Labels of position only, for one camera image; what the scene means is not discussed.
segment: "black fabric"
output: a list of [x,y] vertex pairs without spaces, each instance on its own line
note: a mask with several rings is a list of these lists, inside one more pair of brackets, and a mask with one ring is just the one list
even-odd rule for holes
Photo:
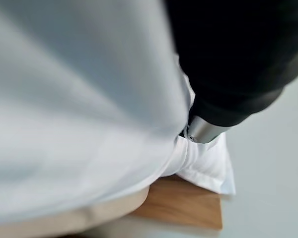
[[233,126],[298,76],[298,0],[165,0],[190,116]]

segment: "beige surface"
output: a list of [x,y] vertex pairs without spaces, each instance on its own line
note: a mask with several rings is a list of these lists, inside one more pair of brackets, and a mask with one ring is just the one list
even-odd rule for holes
[[177,176],[152,184],[146,201],[132,215],[214,230],[223,227],[220,196]]
[[145,188],[106,203],[26,222],[1,225],[0,238],[46,238],[80,233],[134,211],[144,202],[147,194],[148,188]]

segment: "silver metal tube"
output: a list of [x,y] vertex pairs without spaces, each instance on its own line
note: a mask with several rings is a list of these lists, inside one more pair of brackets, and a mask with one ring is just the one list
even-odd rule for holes
[[193,142],[209,143],[230,127],[217,126],[208,123],[198,116],[194,116],[188,128],[188,138]]

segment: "white folded fabric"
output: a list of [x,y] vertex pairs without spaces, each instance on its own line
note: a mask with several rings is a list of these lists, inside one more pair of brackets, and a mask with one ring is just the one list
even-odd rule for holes
[[171,173],[233,193],[224,136],[178,137],[189,92],[158,0],[0,1],[0,224]]

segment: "wooden surface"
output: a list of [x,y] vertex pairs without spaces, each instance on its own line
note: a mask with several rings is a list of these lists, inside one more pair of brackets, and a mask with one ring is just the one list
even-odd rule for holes
[[153,183],[146,201],[132,215],[214,230],[223,227],[220,196],[177,176]]

